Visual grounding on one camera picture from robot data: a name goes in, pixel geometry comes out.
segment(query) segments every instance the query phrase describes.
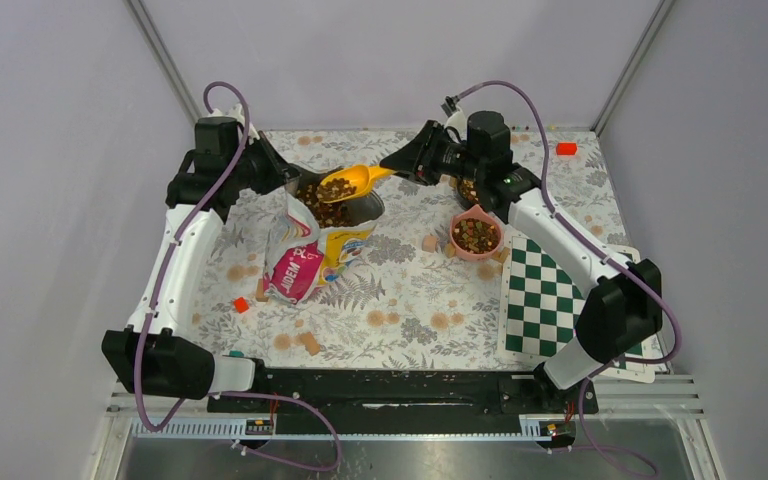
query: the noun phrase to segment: gray floor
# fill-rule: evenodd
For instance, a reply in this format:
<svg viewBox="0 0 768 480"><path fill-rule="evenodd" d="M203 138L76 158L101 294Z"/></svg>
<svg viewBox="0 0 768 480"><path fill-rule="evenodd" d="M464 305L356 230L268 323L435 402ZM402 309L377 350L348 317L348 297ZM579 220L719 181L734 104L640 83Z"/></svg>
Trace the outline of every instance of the gray floor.
<svg viewBox="0 0 768 480"><path fill-rule="evenodd" d="M603 444L633 448L655 461L661 479L692 478L679 432L667 421L612 421L607 429L589 424ZM577 444L586 444L579 438ZM514 442L344 442L339 471L308 473L251 455L241 457L229 442L133 439L119 479L626 479L595 452L546 455L535 444ZM264 451L295 461L328 463L330 442L272 442ZM644 465L620 461L645 471Z"/></svg>

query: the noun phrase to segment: metal frame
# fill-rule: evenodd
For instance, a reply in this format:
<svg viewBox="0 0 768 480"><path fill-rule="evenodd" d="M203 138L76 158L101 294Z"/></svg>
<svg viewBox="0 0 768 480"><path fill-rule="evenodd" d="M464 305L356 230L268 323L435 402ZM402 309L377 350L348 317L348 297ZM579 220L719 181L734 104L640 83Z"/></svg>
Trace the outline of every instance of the metal frame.
<svg viewBox="0 0 768 480"><path fill-rule="evenodd" d="M594 381L599 399L600 413L591 415L593 420L655 420L668 418L673 421L681 434L685 453L698 480L724 480L719 456L711 442L708 423L705 419L702 403L696 391L693 377L689 375L658 375L652 384L641 384L626 380L597 378ZM147 397L146 410L150 417L165 416L175 399L165 397ZM134 396L116 384L107 408L106 438L90 478L94 480L114 480L119 472L129 439L139 430L139 418L136 413ZM223 425L239 423L251 414L208 413L207 400L184 402L178 410L176 419L193 425ZM525 415L525 425L538 420L560 420L561 415ZM215 435L205 429L200 438L226 438L226 432L217 428ZM165 438L175 435L165 434ZM314 440L328 436L287 436L286 439ZM346 436L353 441L365 440L417 440L417 441L511 441L516 436L501 435L352 435Z"/></svg>
<svg viewBox="0 0 768 480"><path fill-rule="evenodd" d="M614 110L625 93L631 79L634 78L634 74L637 73L637 69L643 62L646 53L649 52L649 47L652 46L655 36L664 25L664 21L667 19L667 15L669 15L673 5L675 5L675 0L661 0L658 7L655 9L655 13L652 14L652 18L649 19L649 23L646 25L643 35L640 36L640 40L634 47L631 57L628 59L622 74L620 74L620 78L617 80L617 84L614 85L614 89L608 96L608 101L605 103L605 106L602 107L602 111L599 112L596 122L590 129L596 133L597 137L602 136L602 132L605 131L605 127L608 125L611 115L614 113Z"/></svg>
<svg viewBox="0 0 768 480"><path fill-rule="evenodd" d="M146 43L157 59L160 69L169 81L169 87L178 98L181 108L184 109L184 113L190 119L190 123L196 123L202 116L199 112L198 103L192 93L190 93L190 89L187 88L184 77L175 65L175 61L172 60L172 55L169 54L169 49L166 48L166 44L154 25L148 9L142 0L124 0L124 2L134 16L134 21L136 21L137 26L143 33L143 37L145 37Z"/></svg>
<svg viewBox="0 0 768 480"><path fill-rule="evenodd" d="M245 434L246 421L247 420L265 420L266 415L254 415L244 414L243 418L173 418L163 429L162 432L152 433L143 426L142 421L137 418L132 419L131 436L134 438L172 438L172 439L198 439L198 440L240 440L245 438L246 440L320 440L320 441L332 441L331 435L287 435L287 434L274 434L274 435L252 435ZM150 418L152 422L160 422L161 417ZM280 423L280 415L275 418L275 425ZM433 440L446 440L446 441L474 441L476 439L482 441L511 441L511 440L523 440L523 441L551 441L549 436L540 435L540 421L531 418L525 418L525 415L520 415L520 428L522 428L521 434L513 433L497 433L492 435L471 435L468 433L457 434L420 434L420 435L401 435L401 434L384 434L384 435L364 435L364 434L340 434L340 438L344 441L433 441Z"/></svg>

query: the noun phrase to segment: pink label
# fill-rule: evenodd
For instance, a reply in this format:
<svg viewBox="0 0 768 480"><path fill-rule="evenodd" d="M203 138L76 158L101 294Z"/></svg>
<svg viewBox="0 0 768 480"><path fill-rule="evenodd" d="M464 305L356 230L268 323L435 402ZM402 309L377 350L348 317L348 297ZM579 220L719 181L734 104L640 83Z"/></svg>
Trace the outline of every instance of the pink label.
<svg viewBox="0 0 768 480"><path fill-rule="evenodd" d="M268 281L282 296L296 303L305 298L317 281L322 258L316 242L287 250Z"/></svg>

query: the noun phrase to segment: kibble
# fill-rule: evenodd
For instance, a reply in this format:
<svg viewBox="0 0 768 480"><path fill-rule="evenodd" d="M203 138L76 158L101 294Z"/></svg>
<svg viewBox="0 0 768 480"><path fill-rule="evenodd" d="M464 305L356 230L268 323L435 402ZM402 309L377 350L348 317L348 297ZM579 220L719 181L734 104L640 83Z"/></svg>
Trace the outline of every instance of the kibble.
<svg viewBox="0 0 768 480"><path fill-rule="evenodd" d="M475 184L472 180L461 180L458 184L458 192L469 203L475 205L478 203L478 193L475 191Z"/></svg>
<svg viewBox="0 0 768 480"><path fill-rule="evenodd" d="M299 189L296 198L313 214L319 228L352 226L349 211L344 202L325 203L317 196L318 184L312 183Z"/></svg>
<svg viewBox="0 0 768 480"><path fill-rule="evenodd" d="M479 255L493 251L501 240L496 226L481 220L461 220L452 234L458 247Z"/></svg>
<svg viewBox="0 0 768 480"><path fill-rule="evenodd" d="M357 187L349 183L348 180L335 178L330 182L320 184L319 188L316 189L316 196L320 201L332 202L354 195L355 192L357 192Z"/></svg>

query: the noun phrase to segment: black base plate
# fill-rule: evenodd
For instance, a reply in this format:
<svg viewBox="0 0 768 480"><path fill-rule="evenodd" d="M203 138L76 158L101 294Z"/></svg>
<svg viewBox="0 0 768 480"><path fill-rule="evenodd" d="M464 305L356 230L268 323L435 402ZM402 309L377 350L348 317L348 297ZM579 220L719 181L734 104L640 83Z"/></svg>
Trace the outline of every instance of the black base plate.
<svg viewBox="0 0 768 480"><path fill-rule="evenodd" d="M528 382L534 382L530 372L258 368L253 391L297 396L341 434L518 434L520 414L564 413L518 393L534 390ZM207 410L268 414L269 404L222 396L210 398ZM595 395L584 410L598 412ZM297 407L280 404L277 413L277 434L328 433Z"/></svg>

